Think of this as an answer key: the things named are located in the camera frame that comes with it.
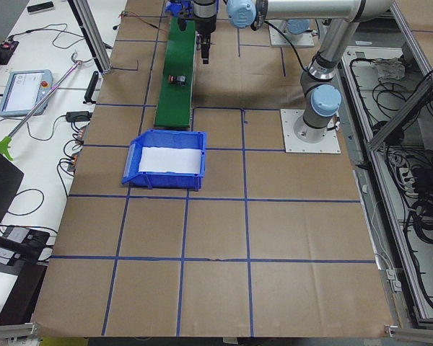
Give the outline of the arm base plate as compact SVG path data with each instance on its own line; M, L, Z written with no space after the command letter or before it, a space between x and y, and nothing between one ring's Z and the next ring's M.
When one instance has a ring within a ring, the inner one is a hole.
M288 154L340 154L341 149L333 121L323 129L309 127L304 110L280 109L284 148Z
M272 19L270 23L284 34L281 35L274 28L269 27L271 46L289 46L284 37L296 48L312 48L315 45L310 28L310 19Z

